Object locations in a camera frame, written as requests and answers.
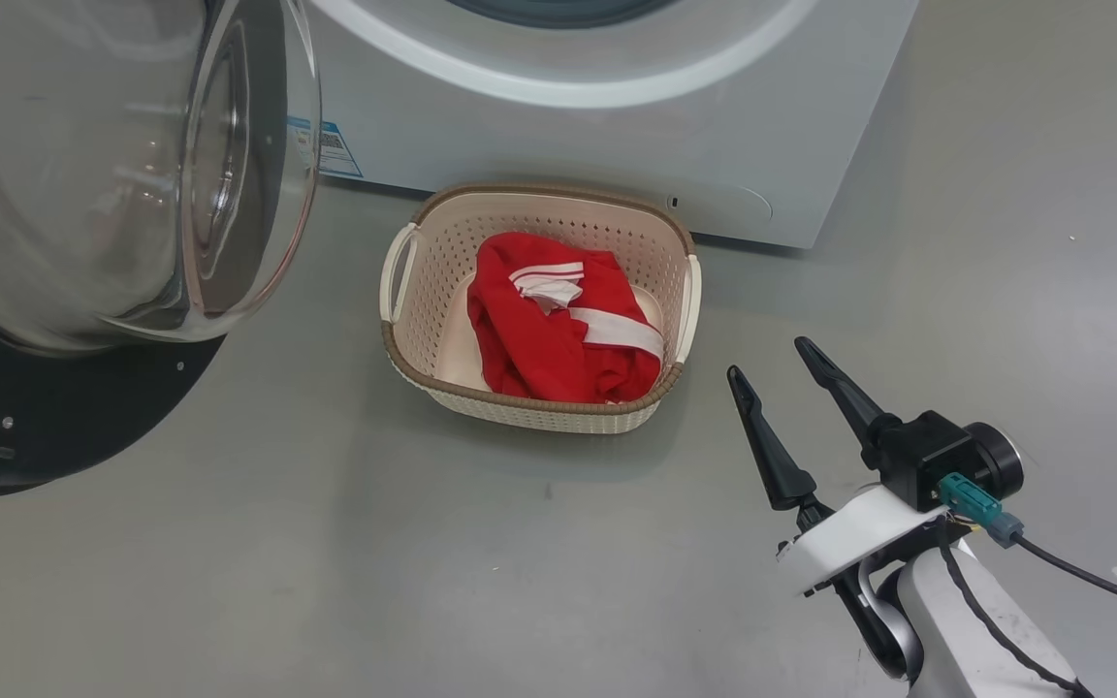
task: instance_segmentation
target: black cable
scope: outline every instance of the black cable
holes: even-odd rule
[[[976,601],[976,597],[972,595],[972,589],[967,587],[967,580],[963,577],[963,573],[960,570],[960,563],[954,560],[954,555],[951,554],[951,536],[947,535],[944,525],[936,526],[938,534],[938,553],[943,554],[943,560],[947,564],[947,571],[951,573],[951,580],[963,593],[963,601],[967,604],[967,609],[972,610],[972,614],[976,615],[976,620],[980,620],[984,624],[985,630],[989,634],[1002,644],[1003,649],[1008,650],[1015,658],[1015,661],[1030,668],[1037,672],[1039,677],[1044,680],[1049,680],[1050,683],[1057,685],[1060,689],[1069,690],[1076,698],[1094,698],[1094,695],[1089,692],[1089,689],[1085,688],[1080,680],[1066,680],[1061,676],[1051,672],[1046,667],[1042,667],[1037,662],[1037,659],[1029,658],[1023,650],[1019,648],[1014,642],[1011,641],[1006,633],[1004,633],[996,623],[994,619],[989,618],[989,613],[985,613],[985,609],[981,606],[981,602]]]
[[[1020,546],[1023,547],[1029,553],[1033,553],[1033,555],[1041,557],[1042,561],[1050,562],[1051,565],[1054,565],[1056,567],[1059,567],[1059,570],[1065,571],[1065,573],[1080,577],[1085,580],[1085,582],[1094,584],[1094,586],[1105,589],[1106,592],[1114,593],[1114,595],[1117,596],[1117,584],[1115,584],[1114,582],[1107,582],[1107,580],[1099,577],[1098,575],[1091,574],[1089,571],[1080,570],[1080,567],[1078,567],[1077,565],[1072,565],[1071,562],[1060,560],[1060,557],[1054,557],[1049,552],[1047,552],[1046,548],[1039,547],[1037,543],[1032,543],[1032,541],[1024,538],[1024,535],[1020,532],[1013,533],[1011,535],[1011,539],[1014,541],[1015,543],[1019,543]]]

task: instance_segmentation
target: label sticker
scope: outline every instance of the label sticker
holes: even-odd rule
[[[305,164],[309,162],[309,150],[312,147],[313,128],[307,119],[297,116],[287,116],[287,131],[293,142],[296,143],[300,157]],[[342,136],[337,125],[330,122],[322,122],[322,133],[319,133],[319,155],[318,172],[330,176],[342,176],[345,179],[364,179],[364,173],[360,172],[360,165],[347,150],[347,141]]]

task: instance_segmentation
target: basket handle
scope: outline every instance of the basket handle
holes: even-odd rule
[[[684,308],[679,315],[679,347],[675,350],[675,363],[687,361],[696,337],[696,322],[701,314],[701,264],[696,255],[687,257],[687,272],[684,275]]]
[[[420,246],[420,227],[417,224],[403,226],[399,235],[394,236],[389,252],[385,252],[385,261],[382,264],[382,284],[378,289],[378,313],[381,314],[382,322],[394,324],[399,322],[400,313],[403,310],[403,295],[408,293],[408,279],[412,276],[412,261],[416,260],[416,250]],[[393,296],[394,272],[399,268],[400,257],[403,256],[403,247],[408,248],[408,261],[403,264],[403,276],[400,277],[399,296]]]

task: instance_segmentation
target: open washing machine door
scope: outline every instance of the open washing machine door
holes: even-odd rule
[[[300,0],[0,0],[0,495],[166,415],[316,184]]]

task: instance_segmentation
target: basket rim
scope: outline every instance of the basket rim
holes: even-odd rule
[[[445,202],[457,198],[457,195],[464,194],[545,194],[545,195],[566,195],[569,199],[585,199],[590,202],[603,202],[612,203],[615,207],[624,207],[629,209],[636,209],[641,212],[650,213],[653,217],[659,218],[663,221],[670,230],[677,236],[679,242],[684,246],[684,254],[688,257],[696,256],[696,243],[693,242],[693,235],[688,232],[687,227],[679,222],[677,217],[670,216],[669,212],[655,207],[652,203],[643,202],[643,200],[630,198],[630,195],[620,194],[608,194],[604,191],[598,191],[594,189],[584,189],[581,187],[569,187],[563,184],[550,184],[550,182],[475,182],[474,184],[461,184],[457,187],[451,187],[439,191],[439,193],[433,194],[430,199],[427,199],[422,204],[420,210],[416,212],[412,217],[412,222],[417,227],[422,227],[424,224],[426,217],[429,217],[431,212],[435,211]],[[650,408],[655,403],[660,402],[663,396],[670,392],[670,389],[675,386],[675,383],[679,380],[679,375],[684,372],[684,363],[677,362],[670,366],[670,370],[665,372],[661,380],[658,381],[652,390],[645,394],[642,398],[637,399],[637,401],[623,402],[620,405],[595,405],[595,403],[583,403],[583,402],[553,402],[553,401],[536,401],[532,398],[515,398],[513,394],[500,394],[491,393],[488,390],[477,390],[474,388],[467,388],[466,385],[456,385],[454,383],[448,383],[448,381],[438,380],[433,376],[424,375],[422,372],[418,371],[416,366],[410,364],[403,354],[400,353],[399,343],[394,340],[394,324],[391,322],[382,322],[382,340],[385,342],[385,352],[390,355],[391,363],[394,363],[399,371],[403,372],[403,375],[411,380],[412,383],[420,385],[426,390],[436,390],[439,393],[456,394],[459,398],[467,398],[470,401],[488,402],[491,405],[500,405],[505,408],[522,408],[522,410],[533,410],[541,412],[554,412],[554,414],[563,415],[630,415],[633,412],[639,412],[645,408]]]
[[[554,412],[554,414],[560,415],[618,417],[633,414],[633,412],[639,412],[645,408],[655,405],[656,402],[660,402],[670,392],[670,389],[675,386],[675,383],[679,381],[679,375],[684,372],[682,363],[672,364],[670,370],[658,381],[657,385],[652,386],[652,390],[646,396],[639,398],[637,401],[621,402],[618,405],[598,405],[598,403],[592,402],[536,401],[533,398],[516,398],[514,394],[491,393],[488,390],[477,390],[475,388],[467,388],[466,385],[447,383],[447,381],[422,374],[416,366],[408,363],[407,358],[403,358],[399,344],[394,341],[394,325],[389,322],[382,322],[382,340],[385,341],[385,353],[390,355],[391,363],[402,372],[404,377],[408,377],[412,383],[426,390],[437,390],[439,393],[456,394],[458,398],[488,402],[491,405],[503,408]]]
[[[687,229],[687,226],[679,221],[677,217],[670,216],[669,211],[665,211],[650,202],[645,202],[642,199],[634,199],[632,195],[608,194],[607,191],[584,189],[581,187],[569,187],[564,184],[551,184],[551,182],[487,181],[450,187],[439,191],[437,194],[431,195],[429,199],[426,199],[426,202],[421,204],[420,210],[418,210],[416,216],[412,217],[413,224],[421,227],[422,222],[424,222],[424,218],[429,217],[429,214],[433,212],[439,204],[447,203],[449,200],[457,198],[457,195],[464,194],[566,195],[569,199],[585,199],[589,200],[589,202],[612,203],[615,204],[615,207],[636,209],[638,211],[651,213],[655,217],[661,218],[661,221],[668,224],[670,230],[674,231],[675,238],[678,238],[679,242],[684,245],[684,254],[687,256],[696,256],[696,243],[693,241],[693,233]]]

